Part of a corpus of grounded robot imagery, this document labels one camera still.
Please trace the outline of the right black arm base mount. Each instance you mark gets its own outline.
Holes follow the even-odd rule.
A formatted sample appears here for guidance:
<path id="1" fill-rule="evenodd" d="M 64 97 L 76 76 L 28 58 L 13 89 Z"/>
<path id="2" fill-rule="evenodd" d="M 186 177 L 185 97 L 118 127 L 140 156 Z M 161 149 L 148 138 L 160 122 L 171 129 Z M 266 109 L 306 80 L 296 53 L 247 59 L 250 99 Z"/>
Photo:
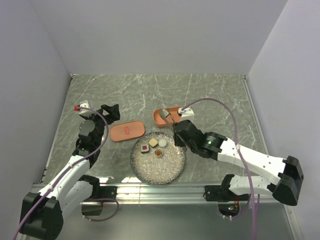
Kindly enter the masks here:
<path id="1" fill-rule="evenodd" d="M 221 185 L 205 185 L 204 198 L 207 202 L 231 202 L 237 199 L 237 196 L 229 188 Z"/>

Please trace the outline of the metal tongs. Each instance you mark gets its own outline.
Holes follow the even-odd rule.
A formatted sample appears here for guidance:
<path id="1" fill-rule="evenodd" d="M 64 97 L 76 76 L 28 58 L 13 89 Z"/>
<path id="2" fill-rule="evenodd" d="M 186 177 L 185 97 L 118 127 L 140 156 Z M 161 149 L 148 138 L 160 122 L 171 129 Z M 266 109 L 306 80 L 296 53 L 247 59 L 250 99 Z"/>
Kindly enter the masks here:
<path id="1" fill-rule="evenodd" d="M 167 118 L 161 118 L 165 123 L 166 123 L 166 125 L 169 127 L 169 128 L 173 128 L 174 127 L 174 125 L 175 125 L 175 123 L 176 123 L 176 121 L 175 121 L 175 119 L 174 119 L 174 116 L 172 115 L 172 113 L 170 112 L 170 115 L 167 117 Z"/>

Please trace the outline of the orange lunch box base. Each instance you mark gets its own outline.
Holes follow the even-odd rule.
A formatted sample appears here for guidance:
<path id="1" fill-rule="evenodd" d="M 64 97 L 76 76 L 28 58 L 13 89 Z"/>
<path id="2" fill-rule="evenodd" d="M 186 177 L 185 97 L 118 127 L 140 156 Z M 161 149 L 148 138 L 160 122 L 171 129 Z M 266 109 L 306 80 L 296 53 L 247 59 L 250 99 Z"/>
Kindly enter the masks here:
<path id="1" fill-rule="evenodd" d="M 174 120 L 176 123 L 180 122 L 180 116 L 178 115 L 178 109 L 181 108 L 181 106 L 173 106 L 173 107 L 166 107 L 165 109 L 169 109 L 169 111 L 171 112 L 171 114 L 174 117 Z M 158 108 L 153 112 L 153 121 L 156 127 L 158 128 L 165 128 L 167 127 L 166 123 L 161 119 L 159 113 L 160 113 L 160 109 Z"/>

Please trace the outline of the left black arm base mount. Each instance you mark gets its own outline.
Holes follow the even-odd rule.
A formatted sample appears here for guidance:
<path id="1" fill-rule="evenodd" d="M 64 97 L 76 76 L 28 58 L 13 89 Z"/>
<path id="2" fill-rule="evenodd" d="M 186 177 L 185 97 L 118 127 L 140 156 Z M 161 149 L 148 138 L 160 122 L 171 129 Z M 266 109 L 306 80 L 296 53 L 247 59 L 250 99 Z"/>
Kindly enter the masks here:
<path id="1" fill-rule="evenodd" d="M 99 188 L 98 196 L 101 199 L 116 199 L 118 187 L 114 185 L 103 185 Z"/>

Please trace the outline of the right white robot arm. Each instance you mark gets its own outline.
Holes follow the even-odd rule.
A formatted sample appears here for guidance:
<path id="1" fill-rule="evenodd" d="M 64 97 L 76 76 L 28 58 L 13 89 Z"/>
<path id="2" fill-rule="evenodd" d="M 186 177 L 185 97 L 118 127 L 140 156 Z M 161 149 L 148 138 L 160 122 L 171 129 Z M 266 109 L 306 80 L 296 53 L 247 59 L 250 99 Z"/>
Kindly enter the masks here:
<path id="1" fill-rule="evenodd" d="M 202 133 L 189 120 L 175 123 L 173 136 L 177 147 L 187 147 L 202 158 L 229 163 L 254 174 L 252 177 L 227 174 L 220 185 L 205 186 L 206 201 L 246 201 L 250 194 L 257 194 L 270 195 L 288 206 L 298 204 L 304 174 L 296 157 L 274 157 L 242 145 L 237 147 L 221 134 Z"/>

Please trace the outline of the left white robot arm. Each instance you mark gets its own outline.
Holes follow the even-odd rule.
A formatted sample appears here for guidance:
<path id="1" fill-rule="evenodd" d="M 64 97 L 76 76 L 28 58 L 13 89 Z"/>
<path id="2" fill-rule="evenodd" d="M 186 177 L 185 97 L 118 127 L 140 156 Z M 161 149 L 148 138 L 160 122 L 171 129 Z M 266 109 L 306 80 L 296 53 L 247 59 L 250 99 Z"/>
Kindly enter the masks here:
<path id="1" fill-rule="evenodd" d="M 45 187 L 29 192 L 22 201 L 20 223 L 14 239 L 23 234 L 40 240 L 55 240 L 65 218 L 81 202 L 103 201 L 100 181 L 86 173 L 97 161 L 109 135 L 109 125 L 120 120 L 119 105 L 101 105 L 94 110 L 88 101 L 75 106 L 84 119 L 75 149 L 63 169 Z"/>

